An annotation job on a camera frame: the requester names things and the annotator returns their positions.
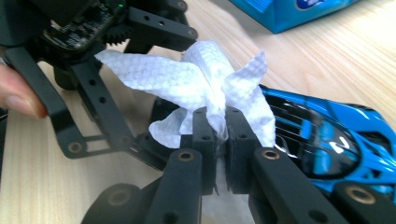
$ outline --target tabletop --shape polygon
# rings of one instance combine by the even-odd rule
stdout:
[[[216,41],[235,70],[265,50],[268,71],[262,84],[368,105],[396,129],[396,1],[361,0],[277,35],[229,1],[186,2],[189,24],[198,31],[199,40]],[[150,54],[181,57],[180,52],[161,48]],[[40,66],[52,80],[50,66]],[[129,90],[106,68],[101,75],[132,129],[145,131],[148,121],[142,120],[149,120],[153,96]],[[57,90],[81,131],[97,133],[78,95]],[[0,223],[79,223],[107,187],[130,183],[143,188],[159,176],[161,172],[123,153],[69,160],[59,149],[50,119],[29,119],[11,111]],[[204,216],[203,223],[216,223],[216,218]]]

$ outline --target blue toy car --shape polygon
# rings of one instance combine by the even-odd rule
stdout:
[[[316,186],[332,192],[357,181],[396,203],[396,133],[377,111],[261,88],[276,116],[276,148]]]

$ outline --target blue package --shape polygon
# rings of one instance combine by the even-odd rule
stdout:
[[[358,0],[230,0],[274,34],[322,17]]]

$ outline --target car windshield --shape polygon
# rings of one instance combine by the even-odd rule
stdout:
[[[290,102],[271,108],[276,116],[276,147],[308,177],[342,177],[360,162],[353,136],[335,120]]]

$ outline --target black gear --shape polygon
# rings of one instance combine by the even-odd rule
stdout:
[[[117,45],[124,42],[132,31],[133,29],[130,26],[121,23],[108,29],[103,40],[107,44]]]

